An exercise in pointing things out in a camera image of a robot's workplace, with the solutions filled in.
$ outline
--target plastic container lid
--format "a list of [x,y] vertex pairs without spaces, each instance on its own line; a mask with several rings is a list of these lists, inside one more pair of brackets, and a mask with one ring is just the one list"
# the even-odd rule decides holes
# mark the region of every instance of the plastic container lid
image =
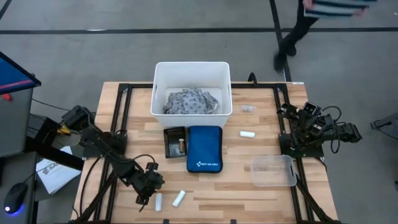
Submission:
[[251,180],[258,187],[291,187],[297,183],[290,156],[256,156],[250,170]]

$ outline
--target gray patterned cloth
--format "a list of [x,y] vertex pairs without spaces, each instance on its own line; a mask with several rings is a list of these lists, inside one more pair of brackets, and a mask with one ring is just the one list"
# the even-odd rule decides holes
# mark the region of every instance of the gray patterned cloth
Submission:
[[165,114],[214,114],[217,105],[217,99],[209,92],[203,93],[199,88],[189,88],[170,93],[163,110]]

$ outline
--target computer mouse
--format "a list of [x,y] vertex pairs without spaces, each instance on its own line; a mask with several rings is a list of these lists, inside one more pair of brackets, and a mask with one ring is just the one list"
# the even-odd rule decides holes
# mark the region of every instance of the computer mouse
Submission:
[[27,185],[25,183],[18,183],[11,187],[4,199],[4,210],[8,214],[13,214],[24,203]]

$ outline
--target white foam roll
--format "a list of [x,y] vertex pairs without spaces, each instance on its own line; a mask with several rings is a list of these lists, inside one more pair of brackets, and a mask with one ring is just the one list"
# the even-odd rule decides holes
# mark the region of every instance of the white foam roll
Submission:
[[162,193],[156,194],[156,203],[155,203],[155,211],[162,211]]
[[180,206],[180,203],[181,203],[182,199],[184,198],[185,194],[186,194],[185,191],[183,191],[183,190],[180,191],[180,193],[177,195],[177,197],[175,198],[175,200],[173,202],[174,207],[177,208],[178,206]]
[[240,131],[239,136],[244,138],[254,138],[256,137],[256,134],[250,131]]

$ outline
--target black pants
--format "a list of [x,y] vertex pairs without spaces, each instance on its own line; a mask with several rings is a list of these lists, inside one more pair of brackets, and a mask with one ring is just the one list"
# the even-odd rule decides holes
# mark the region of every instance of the black pants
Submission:
[[291,33],[289,33],[280,43],[279,54],[285,55],[288,49],[294,47],[294,45],[308,33],[312,24],[317,20],[318,18],[304,17],[303,0],[298,0],[296,25]]

